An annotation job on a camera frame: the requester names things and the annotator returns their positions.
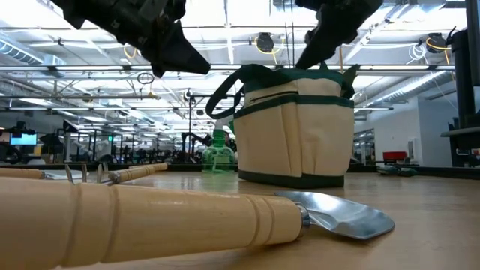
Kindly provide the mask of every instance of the ceiling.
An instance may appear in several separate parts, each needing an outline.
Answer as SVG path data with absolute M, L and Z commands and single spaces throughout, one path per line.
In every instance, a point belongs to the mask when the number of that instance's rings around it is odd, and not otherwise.
M 410 77 L 423 77 L 430 71 L 415 65 L 446 65 L 446 55 L 433 54 L 425 49 L 429 33 L 441 33 L 444 38 L 455 27 L 467 26 L 463 1 L 418 0 L 420 4 L 385 4 L 358 30 L 350 45 L 337 50 L 327 63 L 339 69 L 341 55 L 344 65 L 366 67 L 354 83 L 355 103 L 365 106 L 368 100 L 382 95 L 383 90 L 395 87 Z M 187 91 L 193 95 L 210 95 L 239 65 L 262 64 L 289 67 L 302 54 L 304 36 L 316 24 L 311 10 L 291 6 L 286 2 L 269 0 L 187 0 L 186 15 L 181 19 L 185 37 L 197 48 L 212 71 L 204 76 L 192 73 L 167 72 L 163 78 L 149 74 L 148 66 L 140 70 L 122 70 L 119 65 L 147 65 L 148 62 L 133 47 L 123 46 L 108 32 L 86 22 L 74 29 L 62 18 L 62 10 L 48 0 L 9 1 L 0 9 L 0 41 L 7 40 L 39 59 L 49 59 L 57 65 L 82 65 L 75 70 L 60 70 L 53 76 L 35 70 L 35 66 L 16 70 L 1 69 L 0 93 L 5 96 L 62 96 L 62 99 L 2 99 L 3 107 L 58 107 L 63 117 L 85 124 L 145 125 L 135 131 L 163 132 L 164 137 L 177 137 L 188 131 L 189 109 Z M 394 8 L 400 11 L 384 23 Z M 262 54 L 254 40 L 260 32 L 271 33 L 278 53 Z M 26 65 L 0 53 L 0 65 Z M 110 65 L 112 70 L 96 65 Z M 386 70 L 380 65 L 400 65 Z M 237 83 L 229 94 L 241 87 Z M 89 100 L 81 95 L 107 96 Z M 204 110 L 207 97 L 196 97 L 192 131 L 202 136 L 212 131 L 210 118 Z M 233 99 L 222 100 L 219 107 L 233 105 Z M 82 108 L 100 108 L 84 110 Z M 124 109 L 101 109 L 120 107 Z M 149 110 L 129 108 L 148 107 Z M 92 121 L 85 117 L 97 117 Z

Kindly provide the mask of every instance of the ceiling duct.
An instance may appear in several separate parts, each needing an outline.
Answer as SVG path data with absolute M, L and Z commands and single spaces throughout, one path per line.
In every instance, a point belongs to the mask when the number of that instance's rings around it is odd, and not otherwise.
M 365 102 L 364 106 L 375 107 L 385 103 L 404 101 L 450 81 L 452 81 L 452 75 L 448 71 L 437 71 L 420 77 L 412 77 L 386 89 L 373 97 L 372 101 Z
M 20 42 L 12 40 L 6 34 L 0 33 L 0 53 L 6 56 L 10 56 L 25 65 L 65 65 L 66 62 L 61 60 L 55 55 L 43 54 L 35 52 Z M 63 77 L 65 73 L 58 71 L 45 71 L 42 72 L 46 75 L 53 75 L 57 78 Z

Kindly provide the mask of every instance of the green bag handle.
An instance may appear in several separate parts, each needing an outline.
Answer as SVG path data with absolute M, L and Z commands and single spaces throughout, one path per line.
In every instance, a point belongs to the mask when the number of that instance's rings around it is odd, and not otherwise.
M 235 113 L 237 105 L 240 104 L 240 99 L 242 98 L 242 93 L 244 93 L 243 87 L 235 94 L 235 99 L 233 101 L 233 107 L 219 112 L 218 114 L 213 114 L 213 110 L 218 105 L 218 103 L 227 95 L 227 92 L 232 88 L 237 80 L 240 80 L 242 83 L 247 83 L 252 80 L 262 80 L 272 76 L 276 77 L 287 77 L 282 73 L 275 73 L 268 67 L 262 66 L 261 64 L 246 64 L 242 65 L 238 70 L 233 72 L 224 82 L 218 87 L 217 91 L 210 97 L 205 108 L 207 116 L 210 116 L 212 119 L 224 119 L 227 116 L 231 116 Z

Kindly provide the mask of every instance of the wooden surface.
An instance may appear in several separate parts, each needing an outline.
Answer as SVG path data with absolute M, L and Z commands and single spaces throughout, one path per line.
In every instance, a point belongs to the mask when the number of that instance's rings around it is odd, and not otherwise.
M 236 175 L 197 172 L 161 172 L 123 185 L 264 195 L 286 190 L 238 180 Z M 289 244 L 75 269 L 480 269 L 480 181 L 359 173 L 347 175 L 344 189 L 316 191 L 381 209 L 396 228 L 370 241 L 311 228 Z

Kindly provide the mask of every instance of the green bag trim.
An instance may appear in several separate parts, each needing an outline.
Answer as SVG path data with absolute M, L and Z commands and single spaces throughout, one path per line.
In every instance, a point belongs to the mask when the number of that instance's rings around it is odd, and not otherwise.
M 340 86 L 344 84 L 344 75 L 333 70 L 280 69 L 267 77 L 256 78 L 244 85 L 245 93 L 255 92 L 274 86 L 281 86 L 299 79 L 329 79 Z
M 212 119 L 226 118 L 235 113 L 236 107 L 240 104 L 242 94 L 245 92 L 279 86 L 301 78 L 327 78 L 334 80 L 342 86 L 342 89 L 349 90 L 349 96 L 353 93 L 353 87 L 348 85 L 345 82 L 343 75 L 336 71 L 299 69 L 280 69 L 273 71 L 260 64 L 246 64 L 241 66 L 222 82 L 217 91 L 215 91 L 210 99 L 208 99 L 205 112 L 207 116 L 210 116 Z M 235 99 L 233 101 L 234 105 L 223 112 L 213 114 L 215 107 L 227 96 L 227 92 L 235 85 L 237 80 L 241 80 L 241 82 L 244 83 L 244 86 L 235 94 Z
M 256 182 L 266 185 L 276 185 L 285 188 L 342 188 L 344 186 L 345 177 L 341 176 L 324 176 L 302 174 L 300 177 L 271 175 L 258 172 L 247 172 L 238 170 L 238 177 L 250 182 Z
M 235 119 L 237 119 L 243 116 L 247 116 L 251 113 L 281 106 L 283 104 L 287 104 L 291 102 L 296 102 L 297 104 L 338 105 L 341 107 L 347 107 L 351 109 L 353 109 L 354 107 L 353 100 L 349 100 L 343 97 L 288 94 L 288 95 L 272 98 L 271 100 L 263 101 L 262 103 L 248 106 L 244 109 L 240 109 L 233 116 Z

